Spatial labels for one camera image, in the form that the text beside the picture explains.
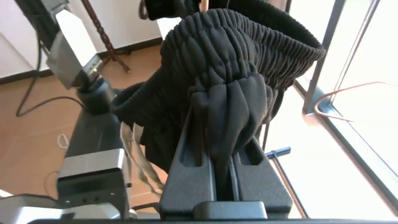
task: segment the white wall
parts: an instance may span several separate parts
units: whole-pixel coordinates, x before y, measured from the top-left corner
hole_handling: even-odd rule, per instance
[[[139,1],[91,0],[90,3],[115,48],[160,37],[156,22],[142,21],[138,18]],[[106,48],[100,35],[81,1],[70,0],[70,9],[83,21],[96,50],[98,52],[105,51]],[[37,41],[29,21],[14,0],[1,0],[0,11],[2,12],[0,14],[0,34],[2,35],[0,38],[2,49],[0,62],[9,66],[9,68],[0,70],[0,78],[35,69]],[[45,59],[44,55],[41,70],[48,69]]]

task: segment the clothing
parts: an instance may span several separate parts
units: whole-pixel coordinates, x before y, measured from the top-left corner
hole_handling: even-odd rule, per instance
[[[160,68],[113,101],[121,121],[144,127],[146,157],[166,172],[189,107],[206,126],[211,158],[229,157],[325,55],[304,26],[267,2],[230,0],[228,7],[182,20],[162,43]]]

